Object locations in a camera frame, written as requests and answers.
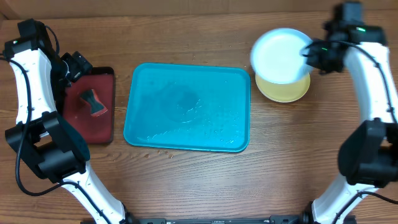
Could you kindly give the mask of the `red black sponge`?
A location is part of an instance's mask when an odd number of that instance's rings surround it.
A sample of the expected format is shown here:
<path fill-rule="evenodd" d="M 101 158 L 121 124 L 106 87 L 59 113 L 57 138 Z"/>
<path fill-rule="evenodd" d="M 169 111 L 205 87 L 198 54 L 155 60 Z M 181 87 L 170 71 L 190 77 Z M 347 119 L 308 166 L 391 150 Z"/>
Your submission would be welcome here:
<path fill-rule="evenodd" d="M 80 100 L 90 107 L 92 117 L 101 116 L 108 111 L 107 107 L 100 101 L 94 89 L 84 91 L 80 95 Z"/>

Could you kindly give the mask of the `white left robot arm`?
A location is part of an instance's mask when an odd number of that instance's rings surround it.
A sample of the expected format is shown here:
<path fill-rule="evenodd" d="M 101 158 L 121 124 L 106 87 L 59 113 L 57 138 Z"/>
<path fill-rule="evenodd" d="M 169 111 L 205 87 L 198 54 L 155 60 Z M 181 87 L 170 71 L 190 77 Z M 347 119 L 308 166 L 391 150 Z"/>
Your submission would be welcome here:
<path fill-rule="evenodd" d="M 95 223 L 138 223 L 99 180 L 85 140 L 62 117 L 66 88 L 89 74 L 92 64 L 79 52 L 60 56 L 44 23 L 28 19 L 17 26 L 20 37 L 4 44 L 1 60 L 11 65 L 17 86 L 16 125 L 5 138 L 17 154 L 18 187 L 33 197 L 63 187 Z"/>

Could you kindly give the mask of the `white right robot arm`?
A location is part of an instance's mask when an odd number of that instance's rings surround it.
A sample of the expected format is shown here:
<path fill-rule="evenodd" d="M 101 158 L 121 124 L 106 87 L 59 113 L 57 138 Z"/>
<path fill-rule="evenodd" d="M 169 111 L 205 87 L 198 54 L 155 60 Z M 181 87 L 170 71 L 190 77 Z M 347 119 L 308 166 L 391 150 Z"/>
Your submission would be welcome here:
<path fill-rule="evenodd" d="M 397 182 L 397 90 L 386 35 L 364 23 L 360 2 L 336 5 L 324 29 L 325 39 L 305 47 L 306 63 L 322 75 L 349 71 L 361 123 L 339 149 L 338 176 L 299 222 L 355 223 L 349 213 L 368 195 L 396 203 L 377 191 Z"/>

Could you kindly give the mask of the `yellow-green plate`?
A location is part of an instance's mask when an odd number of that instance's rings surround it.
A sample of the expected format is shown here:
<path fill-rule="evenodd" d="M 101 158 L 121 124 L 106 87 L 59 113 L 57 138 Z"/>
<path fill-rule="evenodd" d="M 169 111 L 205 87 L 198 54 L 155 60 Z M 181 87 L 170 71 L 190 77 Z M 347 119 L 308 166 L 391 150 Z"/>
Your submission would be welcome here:
<path fill-rule="evenodd" d="M 278 103 L 291 103 L 303 97 L 310 87 L 310 74 L 291 84 L 275 84 L 255 76 L 259 91 L 268 99 Z"/>

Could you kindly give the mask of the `light blue plate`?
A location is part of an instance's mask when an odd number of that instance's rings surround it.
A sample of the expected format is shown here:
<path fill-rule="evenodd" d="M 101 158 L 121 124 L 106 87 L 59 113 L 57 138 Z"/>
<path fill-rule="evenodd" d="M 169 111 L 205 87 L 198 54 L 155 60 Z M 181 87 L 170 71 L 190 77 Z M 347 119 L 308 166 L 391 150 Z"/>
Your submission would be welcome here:
<path fill-rule="evenodd" d="M 251 50 L 251 66 L 262 79 L 280 85 L 295 83 L 312 71 L 306 46 L 312 39 L 291 28 L 279 28 L 258 38 Z"/>

